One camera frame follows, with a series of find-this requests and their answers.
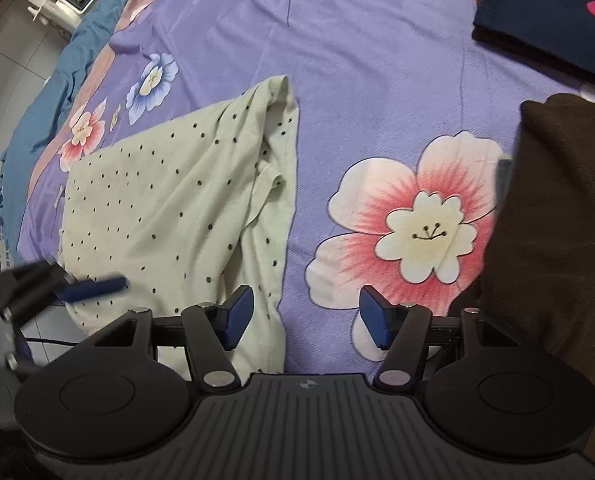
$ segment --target pink bedsheet border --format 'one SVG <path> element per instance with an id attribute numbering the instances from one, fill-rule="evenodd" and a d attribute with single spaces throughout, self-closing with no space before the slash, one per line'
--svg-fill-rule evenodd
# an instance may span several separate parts
<path id="1" fill-rule="evenodd" d="M 126 4 L 126 7 L 124 7 L 117 25 L 115 26 L 115 32 L 119 32 L 120 30 L 127 28 L 138 15 L 138 13 L 154 1 L 155 0 L 129 0 Z M 33 194 L 33 190 L 37 185 L 40 175 L 46 169 L 48 163 L 52 160 L 55 154 L 62 147 L 63 143 L 69 139 L 71 135 L 69 123 L 72 116 L 77 110 L 79 110 L 79 108 L 88 102 L 91 96 L 100 87 L 100 84 L 102 81 L 104 81 L 104 78 L 106 77 L 106 74 L 108 73 L 108 70 L 110 69 L 110 66 L 113 64 L 114 60 L 115 52 L 107 43 L 104 48 L 102 48 L 100 54 L 93 63 L 86 81 L 82 85 L 82 88 L 80 88 L 80 91 L 78 92 L 77 97 L 72 104 L 71 112 L 69 113 L 67 119 L 35 164 L 33 173 L 30 176 L 30 182 L 28 183 L 28 194 L 26 196 L 27 203 Z"/>

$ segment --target black cable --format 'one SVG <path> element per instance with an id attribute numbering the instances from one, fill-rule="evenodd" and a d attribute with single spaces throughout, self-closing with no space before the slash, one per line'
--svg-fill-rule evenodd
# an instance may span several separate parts
<path id="1" fill-rule="evenodd" d="M 62 346 L 75 346 L 77 343 L 71 343 L 68 341 L 58 341 L 57 339 L 42 339 L 40 337 L 27 337 L 26 341 L 34 342 L 34 343 L 50 343 L 53 345 L 62 345 Z"/>

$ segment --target white tiled floor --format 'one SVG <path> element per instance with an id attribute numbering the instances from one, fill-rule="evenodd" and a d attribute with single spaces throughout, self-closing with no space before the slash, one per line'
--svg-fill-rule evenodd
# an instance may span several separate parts
<path id="1" fill-rule="evenodd" d="M 24 0 L 0 4 L 0 156 L 13 130 L 66 45 L 55 29 L 33 22 Z M 79 342 L 84 333 L 71 321 L 62 306 L 45 310 L 23 329 L 27 337 Z M 30 343 L 34 359 L 45 364 L 68 350 L 54 344 Z"/>

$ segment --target bed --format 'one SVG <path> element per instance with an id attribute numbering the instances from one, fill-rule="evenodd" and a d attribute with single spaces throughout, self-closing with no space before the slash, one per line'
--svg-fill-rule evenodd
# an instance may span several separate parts
<path id="1" fill-rule="evenodd" d="M 482 268 L 495 168 L 513 152 L 519 104 L 579 91 L 474 43 L 474 12 L 475 0 L 133 0 L 41 146 L 19 190 L 19 231 L 5 221 L 8 241 L 19 233 L 23 260 L 56 257 L 81 156 L 288 75 L 300 120 L 296 212 L 274 300 L 285 369 L 370 375 L 383 352 L 358 316 L 359 287 L 445 315 Z M 94 146 L 66 150 L 84 126 Z M 407 245 L 446 232 L 449 257 Z"/>

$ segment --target white polka dot fabric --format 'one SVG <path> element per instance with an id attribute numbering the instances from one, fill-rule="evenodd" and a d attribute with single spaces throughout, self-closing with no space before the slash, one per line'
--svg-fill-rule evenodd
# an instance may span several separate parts
<path id="1" fill-rule="evenodd" d="M 60 263 L 79 278 L 121 272 L 131 286 L 69 305 L 75 323 L 92 333 L 134 306 L 175 316 L 246 284 L 255 309 L 233 365 L 243 379 L 281 372 L 277 303 L 295 213 L 298 116 L 288 79 L 274 76 L 78 161 Z M 160 348 L 158 358 L 189 377 L 183 349 Z"/>

